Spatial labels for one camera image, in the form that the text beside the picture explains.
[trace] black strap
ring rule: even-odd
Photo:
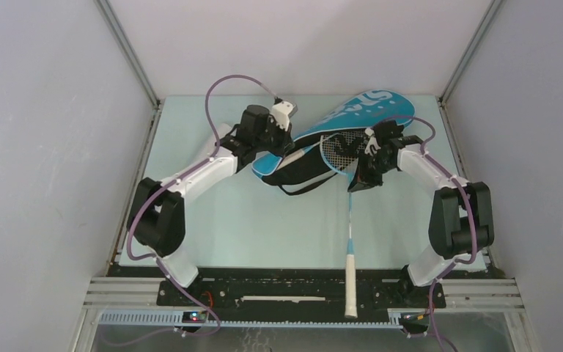
[[[300,189],[300,190],[298,190],[298,191],[294,191],[294,192],[286,191],[283,186],[278,186],[278,187],[279,187],[279,189],[281,189],[282,191],[284,191],[285,194],[287,194],[287,195],[289,195],[289,196],[298,196],[298,195],[300,195],[300,194],[307,193],[307,192],[311,191],[311,190],[314,189],[314,188],[317,188],[318,186],[320,186],[320,185],[322,185],[323,183],[327,182],[330,178],[332,178],[332,177],[335,176],[335,175],[337,175],[337,174],[333,174],[333,175],[331,175],[331,176],[329,176],[329,177],[327,177],[327,178],[325,178],[325,179],[323,179],[323,180],[316,181],[316,182],[314,182],[313,184],[308,185],[308,186],[305,186],[305,187],[303,187],[302,189]]]

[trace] gray floor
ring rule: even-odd
[[[513,351],[501,314],[440,314],[436,316],[442,335],[460,352]],[[100,326],[105,338],[124,342],[158,328],[149,326]],[[97,352],[139,351],[228,351],[228,352],[387,352],[439,351],[433,338],[407,340],[397,330],[374,329],[222,329],[210,337],[187,337],[171,332],[138,344],[112,348],[96,341]]]

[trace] racket bag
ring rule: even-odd
[[[363,92],[293,137],[295,146],[286,156],[279,157],[267,153],[254,161],[251,169],[264,183],[278,186],[288,195],[306,193],[336,174],[323,160],[320,150],[321,136],[326,138],[345,131],[363,131],[387,117],[394,116],[403,116],[396,119],[396,122],[406,127],[411,124],[411,120],[404,116],[415,116],[415,108],[407,98],[396,92],[382,89]],[[343,140],[341,147],[353,149],[352,145],[345,145]]]

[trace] metal corner post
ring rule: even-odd
[[[148,79],[144,71],[144,68],[141,65],[141,62],[137,58],[133,46],[130,44],[130,41],[128,41],[128,37],[126,37],[126,33],[124,32],[122,25],[119,23],[119,20],[117,19],[117,16],[115,15],[115,11],[113,10],[113,7],[109,3],[109,0],[95,0],[95,2],[96,5],[98,6],[98,9],[100,10],[100,14],[105,18],[109,28],[111,29],[111,32],[115,36],[115,40],[117,41],[119,48],[122,49],[122,52],[124,53],[126,59],[128,60],[128,64],[135,71],[135,74],[137,75],[139,82],[143,86],[147,97],[150,99],[150,102],[152,103],[152,107],[154,109],[158,109],[158,106],[160,105],[160,100],[158,99],[158,96],[154,92],[154,89],[152,88],[152,84],[150,83],[150,80]]]
[[[465,69],[467,68],[469,62],[471,61],[471,58],[476,53],[478,47],[480,46],[480,43],[485,38],[488,29],[490,28],[493,21],[496,19],[499,9],[501,8],[501,5],[504,4],[504,2],[506,2],[506,0],[492,0],[491,3],[489,4],[489,7],[487,8],[485,15],[482,17],[482,20],[480,21],[478,28],[476,28],[476,31],[474,32],[474,36],[471,37],[471,40],[467,45],[467,49],[465,49],[465,52],[463,53],[463,57],[461,57],[455,71],[452,73],[452,76],[450,77],[450,80],[446,85],[446,89],[441,94],[440,101],[442,102],[442,104],[445,105],[447,101],[450,99],[450,97],[452,96],[452,92],[454,92],[458,84],[458,81],[460,80],[461,76],[465,72]]]

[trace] metal rack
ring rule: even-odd
[[[113,31],[120,48],[124,51],[125,58],[135,70],[141,84],[150,96],[155,106],[155,113],[150,121],[148,140],[141,154],[139,172],[133,181],[134,191],[136,181],[141,178],[147,158],[150,154],[152,138],[158,126],[158,118],[162,110],[162,103],[156,97],[152,85],[145,76],[143,67],[136,58],[119,21],[111,8],[108,0],[96,0],[107,24]],[[474,38],[470,42],[457,69],[453,72],[448,86],[444,90],[440,102],[441,117],[446,127],[450,147],[455,155],[458,172],[465,176],[465,163],[457,148],[456,136],[451,129],[447,115],[447,100],[456,86],[461,73],[465,70],[469,59],[474,55],[477,46],[484,37],[486,29],[491,24],[502,0],[494,0],[478,26]],[[129,205],[124,208],[123,219]],[[119,259],[119,249],[125,237],[125,224],[120,224],[115,240],[115,249],[111,253],[110,265]],[[463,312],[497,312],[504,314],[509,328],[510,337],[516,352],[535,351],[535,342],[531,340],[526,311],[521,300],[519,289],[514,279],[499,279],[496,274],[496,263],[492,260],[490,251],[482,252],[491,273],[486,278],[473,279],[444,279],[442,281],[445,298],[445,308],[437,309],[441,313]],[[159,285],[163,281],[157,277],[95,277],[89,284],[87,295],[79,315],[75,335],[69,351],[91,351],[96,330],[99,325],[145,325],[145,326],[175,326],[181,322],[183,312],[191,311],[193,307],[162,307],[157,305]],[[383,282],[394,282],[394,279],[384,279]],[[222,326],[227,327],[328,327],[328,328],[354,328],[354,329],[400,329],[399,319],[402,315],[414,312],[423,312],[423,309],[388,309],[388,323],[293,323],[293,322],[267,322],[267,321],[222,321]]]

